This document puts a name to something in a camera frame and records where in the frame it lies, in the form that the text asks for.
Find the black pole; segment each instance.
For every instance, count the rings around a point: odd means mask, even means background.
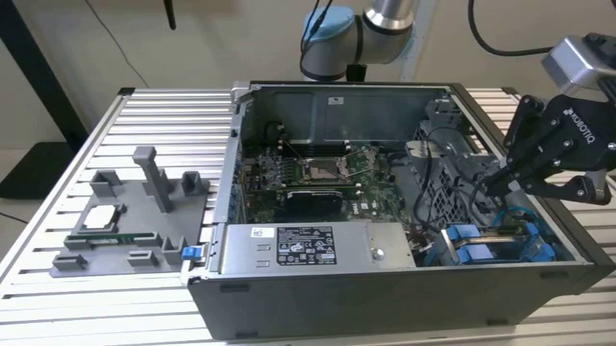
[[[40,199],[54,188],[88,132],[12,0],[0,0],[0,38],[67,139],[67,143],[36,143],[0,182],[0,198]]]
[[[67,139],[68,146],[76,153],[86,142],[88,132],[12,0],[0,0],[0,37]]]

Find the metal slats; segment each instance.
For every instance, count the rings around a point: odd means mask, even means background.
[[[517,99],[500,89],[472,89],[479,103],[507,130]],[[0,345],[225,345],[211,340],[178,273],[62,278],[47,268],[92,194],[96,169],[118,168],[120,179],[143,179],[130,160],[135,147],[157,145],[157,162],[170,178],[198,170],[211,178],[209,207],[214,206],[231,114],[225,90],[136,90],[76,172],[74,184],[36,229],[0,285]],[[553,177],[564,182],[565,172]],[[565,203],[591,236],[616,258],[616,201],[606,207]],[[202,241],[211,234],[205,212]],[[607,345],[616,340],[616,275],[579,296],[551,300],[516,328],[293,340],[265,345]]]

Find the computer chassis side panel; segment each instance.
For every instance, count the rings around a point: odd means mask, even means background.
[[[516,325],[579,293],[588,266],[418,270],[203,280],[189,286],[215,339]]]

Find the sticker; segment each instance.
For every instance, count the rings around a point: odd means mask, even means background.
[[[273,238],[274,237],[274,227],[253,227],[250,236],[253,238]]]
[[[279,265],[334,265],[336,242],[332,227],[278,227]]]
[[[328,105],[344,105],[345,98],[344,97],[330,97],[328,99]]]

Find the blue latch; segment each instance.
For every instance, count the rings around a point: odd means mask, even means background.
[[[185,247],[182,250],[182,260],[198,261],[202,259],[202,247]]]

